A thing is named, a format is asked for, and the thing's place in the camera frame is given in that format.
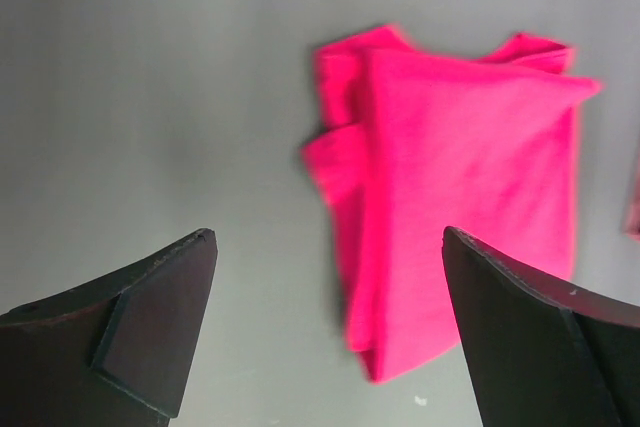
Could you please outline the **magenta t shirt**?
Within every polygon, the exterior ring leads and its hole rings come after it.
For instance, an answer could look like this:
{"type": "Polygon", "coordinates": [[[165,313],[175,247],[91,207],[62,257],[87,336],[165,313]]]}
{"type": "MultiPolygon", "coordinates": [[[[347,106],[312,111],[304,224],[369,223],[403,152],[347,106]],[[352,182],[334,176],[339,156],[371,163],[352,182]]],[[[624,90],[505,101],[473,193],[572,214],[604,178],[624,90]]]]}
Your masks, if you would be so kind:
{"type": "Polygon", "coordinates": [[[458,344],[442,261],[458,227],[561,279],[575,263],[581,105],[572,46],[518,33],[462,59],[391,25],[314,54],[323,132],[302,150],[333,224],[345,340],[383,383],[458,344]]]}

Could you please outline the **salmon pink t shirt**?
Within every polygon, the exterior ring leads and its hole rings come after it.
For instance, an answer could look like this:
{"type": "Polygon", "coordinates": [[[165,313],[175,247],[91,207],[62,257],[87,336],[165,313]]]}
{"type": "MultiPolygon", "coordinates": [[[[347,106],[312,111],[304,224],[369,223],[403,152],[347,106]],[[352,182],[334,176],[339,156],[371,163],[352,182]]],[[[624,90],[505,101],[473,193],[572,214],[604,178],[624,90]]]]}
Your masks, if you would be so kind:
{"type": "Polygon", "coordinates": [[[630,238],[638,241],[640,237],[640,195],[636,186],[630,198],[629,208],[624,223],[624,232],[630,238]]]}

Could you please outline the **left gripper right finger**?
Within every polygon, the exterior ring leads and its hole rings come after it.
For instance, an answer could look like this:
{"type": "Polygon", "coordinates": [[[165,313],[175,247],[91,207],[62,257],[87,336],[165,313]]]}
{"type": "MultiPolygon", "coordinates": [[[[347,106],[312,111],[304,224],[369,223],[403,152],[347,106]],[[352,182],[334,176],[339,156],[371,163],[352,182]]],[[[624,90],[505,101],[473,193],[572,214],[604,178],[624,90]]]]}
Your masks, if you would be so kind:
{"type": "Polygon", "coordinates": [[[544,273],[466,232],[443,263],[486,426],[636,426],[639,308],[544,273]]]}

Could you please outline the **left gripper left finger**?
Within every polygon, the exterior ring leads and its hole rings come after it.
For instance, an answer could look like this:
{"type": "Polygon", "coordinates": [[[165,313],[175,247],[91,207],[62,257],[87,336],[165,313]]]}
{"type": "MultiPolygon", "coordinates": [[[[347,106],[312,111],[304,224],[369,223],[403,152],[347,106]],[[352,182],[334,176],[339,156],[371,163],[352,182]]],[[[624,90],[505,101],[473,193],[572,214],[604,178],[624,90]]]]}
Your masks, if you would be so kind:
{"type": "Polygon", "coordinates": [[[4,426],[166,426],[180,411],[218,248],[198,229],[1,317],[4,426]]]}

